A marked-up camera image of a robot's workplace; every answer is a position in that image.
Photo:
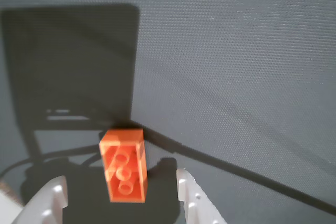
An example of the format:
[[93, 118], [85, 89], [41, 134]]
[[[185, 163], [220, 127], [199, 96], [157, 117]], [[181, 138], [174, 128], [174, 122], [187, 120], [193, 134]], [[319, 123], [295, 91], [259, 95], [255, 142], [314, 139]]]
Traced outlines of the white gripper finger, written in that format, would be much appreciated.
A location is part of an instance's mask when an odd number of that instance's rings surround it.
[[68, 206], [65, 176], [46, 183], [14, 219], [15, 224], [62, 224], [63, 209]]
[[176, 170], [178, 200], [183, 202], [187, 224], [227, 224], [186, 169]]

